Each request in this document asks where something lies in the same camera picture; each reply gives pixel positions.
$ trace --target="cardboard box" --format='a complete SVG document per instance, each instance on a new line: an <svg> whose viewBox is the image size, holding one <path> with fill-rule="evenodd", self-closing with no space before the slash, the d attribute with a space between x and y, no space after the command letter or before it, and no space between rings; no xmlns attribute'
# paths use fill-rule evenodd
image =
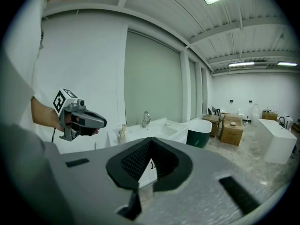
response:
<svg viewBox="0 0 300 225"><path fill-rule="evenodd" d="M236 123L236 126L230 125L233 121ZM223 143L239 145L242 135L243 125L241 117L238 115L226 114L222 124L220 141Z"/></svg>
<svg viewBox="0 0 300 225"><path fill-rule="evenodd" d="M217 115L205 115L203 120L207 120L212 123L210 135L215 137L218 133L220 117Z"/></svg>
<svg viewBox="0 0 300 225"><path fill-rule="evenodd" d="M262 119L277 121L278 114L273 112L263 112Z"/></svg>

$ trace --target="white ceiling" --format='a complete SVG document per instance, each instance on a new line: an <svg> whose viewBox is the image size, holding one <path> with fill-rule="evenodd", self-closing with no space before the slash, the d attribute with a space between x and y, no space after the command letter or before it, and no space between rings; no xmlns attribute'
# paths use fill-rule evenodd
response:
<svg viewBox="0 0 300 225"><path fill-rule="evenodd" d="M211 5L204 0L53 0L45 16L85 8L123 12L162 27L198 54L212 73L227 72L228 63L237 61L258 61L256 66L267 69L279 68L278 61L300 62L298 39L273 0Z"/></svg>

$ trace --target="bathtub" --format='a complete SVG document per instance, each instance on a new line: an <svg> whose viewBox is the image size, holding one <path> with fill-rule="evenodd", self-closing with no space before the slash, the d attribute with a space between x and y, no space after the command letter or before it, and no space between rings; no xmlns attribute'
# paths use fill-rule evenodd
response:
<svg viewBox="0 0 300 225"><path fill-rule="evenodd" d="M187 144L204 148L210 138L212 123L207 120L195 119L184 124L188 126Z"/></svg>

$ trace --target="concrete floor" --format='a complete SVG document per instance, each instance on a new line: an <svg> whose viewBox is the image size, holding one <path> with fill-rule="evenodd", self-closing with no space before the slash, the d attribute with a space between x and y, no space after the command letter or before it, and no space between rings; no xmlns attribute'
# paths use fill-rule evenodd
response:
<svg viewBox="0 0 300 225"><path fill-rule="evenodd" d="M242 140L239 146L220 142L221 123L216 137L211 137L205 147L229 159L243 170L250 173L253 178L258 179L272 193L275 193L283 185L290 182L300 161L300 134L292 133L298 138L296 153L291 155L289 161L282 164L266 163L260 157L260 149L255 139L256 127L251 124L244 126ZM153 197L152 184L148 184L139 189L142 209L147 209L147 205Z"/></svg>

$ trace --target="white sink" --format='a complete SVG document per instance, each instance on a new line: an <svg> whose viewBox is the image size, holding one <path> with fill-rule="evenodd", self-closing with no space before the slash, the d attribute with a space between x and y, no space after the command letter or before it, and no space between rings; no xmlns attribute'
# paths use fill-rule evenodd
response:
<svg viewBox="0 0 300 225"><path fill-rule="evenodd" d="M177 142L184 142L186 141L187 132L187 125L167 120L167 118L162 118L151 121L147 127L142 127L141 125L127 127L123 143L146 137L157 137ZM120 142L117 141L116 134L114 133L109 134L109 140L111 146L120 144Z"/></svg>

